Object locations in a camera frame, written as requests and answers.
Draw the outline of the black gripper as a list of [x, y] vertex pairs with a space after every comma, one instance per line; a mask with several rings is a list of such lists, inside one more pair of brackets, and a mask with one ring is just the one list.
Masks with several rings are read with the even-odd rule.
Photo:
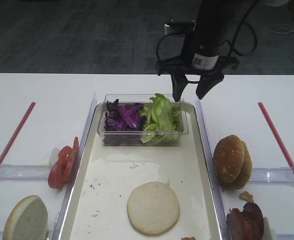
[[199, 100], [217, 84], [223, 81], [225, 71], [237, 70], [239, 60], [236, 57], [227, 57], [222, 55], [203, 56], [195, 54], [191, 60], [186, 57], [186, 48], [183, 46], [179, 51], [179, 55], [170, 58], [161, 58], [161, 47], [155, 50], [156, 54], [156, 72], [157, 75], [170, 75], [172, 83], [172, 97], [175, 102], [181, 100], [185, 87], [189, 84], [186, 75], [202, 75], [196, 88], [196, 95]]

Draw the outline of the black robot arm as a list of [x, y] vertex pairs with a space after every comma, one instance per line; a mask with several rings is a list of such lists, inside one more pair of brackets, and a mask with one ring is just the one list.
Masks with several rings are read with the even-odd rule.
[[[236, 70], [240, 64], [232, 54], [242, 56], [235, 49], [237, 37], [242, 26], [247, 26], [252, 33], [254, 44], [252, 50], [258, 45], [257, 35], [253, 27], [246, 21], [251, 11], [258, 4], [251, 1], [250, 7], [237, 23], [237, 28], [231, 41], [227, 35], [241, 0], [203, 0], [195, 20], [191, 22], [168, 22], [176, 31], [165, 34], [157, 43], [155, 49], [156, 72], [160, 76], [169, 74], [172, 83], [172, 97], [175, 102], [181, 100], [185, 87], [192, 84], [188, 75], [199, 76], [195, 81], [197, 85], [196, 96], [201, 100], [217, 84], [223, 81], [228, 69]], [[184, 42], [180, 55], [161, 59], [159, 50], [162, 41], [171, 36], [183, 36]]]

